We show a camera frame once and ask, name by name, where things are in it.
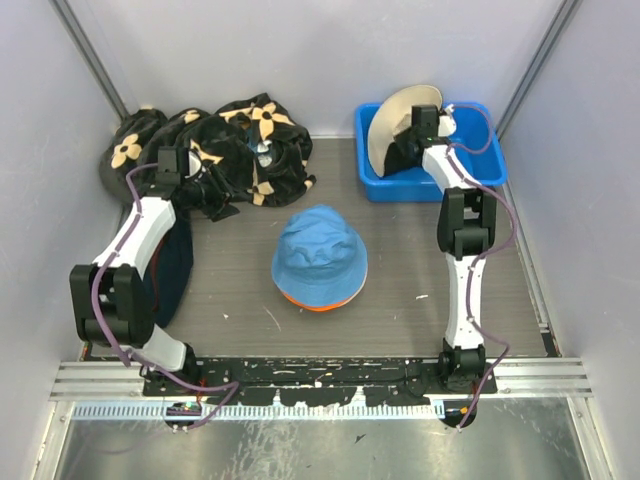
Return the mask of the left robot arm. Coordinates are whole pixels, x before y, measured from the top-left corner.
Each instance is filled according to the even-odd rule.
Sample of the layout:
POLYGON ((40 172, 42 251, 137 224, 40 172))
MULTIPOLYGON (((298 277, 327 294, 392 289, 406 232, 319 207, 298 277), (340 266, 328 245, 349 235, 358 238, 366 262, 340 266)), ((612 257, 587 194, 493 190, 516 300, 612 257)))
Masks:
POLYGON ((77 334, 110 348, 124 366, 139 362, 143 378, 164 378, 178 396, 215 392, 194 349, 165 329, 194 266, 189 211, 235 214, 229 188, 186 147, 160 148, 125 181, 133 199, 128 218, 102 253, 69 276, 77 334))

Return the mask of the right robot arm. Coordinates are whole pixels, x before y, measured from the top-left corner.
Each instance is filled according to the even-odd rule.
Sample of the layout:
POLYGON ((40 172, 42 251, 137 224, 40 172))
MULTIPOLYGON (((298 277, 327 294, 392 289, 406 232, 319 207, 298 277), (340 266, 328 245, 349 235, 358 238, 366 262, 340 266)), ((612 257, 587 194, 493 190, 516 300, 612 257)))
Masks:
POLYGON ((478 330, 482 278, 496 236, 496 200, 458 159, 449 139, 455 107, 414 105, 405 132, 406 152, 442 192, 437 243, 449 274, 448 324, 437 362, 437 381, 449 393, 477 393, 486 371, 478 330))

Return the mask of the black flower-pattern blanket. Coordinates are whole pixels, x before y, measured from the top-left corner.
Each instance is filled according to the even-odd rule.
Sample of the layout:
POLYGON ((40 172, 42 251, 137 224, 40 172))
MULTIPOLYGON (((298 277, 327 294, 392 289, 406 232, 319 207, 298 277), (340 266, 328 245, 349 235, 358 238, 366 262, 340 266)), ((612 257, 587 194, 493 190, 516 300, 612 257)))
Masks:
POLYGON ((160 147, 186 147, 215 164, 233 189, 234 206, 287 206, 316 183, 306 170, 313 149, 308 130, 266 93, 213 113, 190 107, 168 117, 140 109, 121 123, 99 161, 103 186, 131 204, 127 173, 156 162, 160 147))

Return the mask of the navy cloth with red stripe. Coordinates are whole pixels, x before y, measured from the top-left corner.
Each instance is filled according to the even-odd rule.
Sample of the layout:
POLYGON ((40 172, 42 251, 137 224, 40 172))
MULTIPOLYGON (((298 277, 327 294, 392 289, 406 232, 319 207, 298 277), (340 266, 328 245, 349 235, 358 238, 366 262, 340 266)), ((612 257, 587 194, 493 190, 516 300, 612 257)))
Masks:
POLYGON ((186 291, 194 264, 191 223, 177 218, 151 257, 144 275, 155 323, 166 328, 186 291))

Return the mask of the black bucket hat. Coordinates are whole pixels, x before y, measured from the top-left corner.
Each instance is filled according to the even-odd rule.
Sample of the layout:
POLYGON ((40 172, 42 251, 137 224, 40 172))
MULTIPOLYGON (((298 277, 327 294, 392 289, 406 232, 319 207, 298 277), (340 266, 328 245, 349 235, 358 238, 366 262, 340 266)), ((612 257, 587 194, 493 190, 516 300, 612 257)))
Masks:
POLYGON ((390 177, 412 168, 421 168, 423 152, 424 149, 417 145, 402 147, 396 142, 391 143, 384 157, 382 177, 390 177))

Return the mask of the blue cloth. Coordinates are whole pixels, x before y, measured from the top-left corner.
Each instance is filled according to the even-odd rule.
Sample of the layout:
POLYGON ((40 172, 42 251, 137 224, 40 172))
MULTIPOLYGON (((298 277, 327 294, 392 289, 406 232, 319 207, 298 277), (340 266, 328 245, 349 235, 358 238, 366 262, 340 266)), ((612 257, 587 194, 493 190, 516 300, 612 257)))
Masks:
POLYGON ((280 292, 311 305, 350 296, 367 275, 368 253, 360 235, 337 210, 322 204, 289 219, 271 266, 280 292))

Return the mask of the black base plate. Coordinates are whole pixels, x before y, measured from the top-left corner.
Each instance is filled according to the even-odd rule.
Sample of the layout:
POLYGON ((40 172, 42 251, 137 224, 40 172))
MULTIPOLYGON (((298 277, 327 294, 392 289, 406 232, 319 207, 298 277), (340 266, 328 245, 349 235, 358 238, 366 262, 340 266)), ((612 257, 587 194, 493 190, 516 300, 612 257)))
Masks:
POLYGON ((432 395, 473 395, 480 383, 445 379, 433 359, 399 357, 201 357, 186 381, 200 387, 236 382, 230 405, 289 407, 345 406, 358 395, 367 407, 426 405, 432 395))

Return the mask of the aluminium front rail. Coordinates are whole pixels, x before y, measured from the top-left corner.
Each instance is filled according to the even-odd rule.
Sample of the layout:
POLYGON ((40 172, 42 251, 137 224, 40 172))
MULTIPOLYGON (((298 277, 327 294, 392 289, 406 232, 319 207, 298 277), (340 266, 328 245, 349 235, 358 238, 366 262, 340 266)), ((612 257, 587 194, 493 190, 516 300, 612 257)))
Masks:
MULTIPOLYGON (((577 358, 512 357, 493 370, 497 395, 509 398, 593 395, 582 361, 577 358)), ((52 399, 95 400, 140 398, 143 379, 138 367, 116 362, 64 362, 51 389, 52 399)))

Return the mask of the orange hat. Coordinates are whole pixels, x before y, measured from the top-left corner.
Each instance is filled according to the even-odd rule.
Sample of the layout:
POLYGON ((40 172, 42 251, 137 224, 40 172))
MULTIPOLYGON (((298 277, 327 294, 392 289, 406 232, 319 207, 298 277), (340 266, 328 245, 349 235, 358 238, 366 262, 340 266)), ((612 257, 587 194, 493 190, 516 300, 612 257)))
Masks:
POLYGON ((310 303, 304 303, 300 300, 295 299, 293 296, 289 295, 288 293, 285 293, 284 291, 281 291, 282 296, 289 301, 291 304, 301 308, 304 311, 310 311, 310 312, 315 312, 315 313, 324 313, 324 312, 329 312, 329 311, 333 311, 339 308, 344 307, 345 305, 349 304, 350 302, 352 302, 356 297, 359 296, 359 294, 364 290, 364 287, 366 285, 366 282, 363 281, 362 284, 359 286, 359 288, 350 296, 340 300, 340 301, 336 301, 333 303, 324 303, 324 304, 318 304, 318 305, 311 305, 310 303))

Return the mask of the blue plastic bin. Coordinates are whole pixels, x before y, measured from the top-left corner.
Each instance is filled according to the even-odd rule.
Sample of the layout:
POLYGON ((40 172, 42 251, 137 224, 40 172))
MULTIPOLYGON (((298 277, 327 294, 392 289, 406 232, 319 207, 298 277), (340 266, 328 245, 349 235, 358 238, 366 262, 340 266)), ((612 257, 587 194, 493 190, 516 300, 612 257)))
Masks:
MULTIPOLYGON (((367 199, 377 203, 440 202, 442 193, 433 178, 422 168, 412 168, 380 178, 371 168, 368 158, 367 137, 373 117, 380 105, 365 103, 355 110, 357 169, 367 199)), ((458 160, 479 182, 498 187, 507 180, 507 167, 495 132, 489 110, 476 102, 456 105, 453 117, 457 123, 451 140, 458 160)))

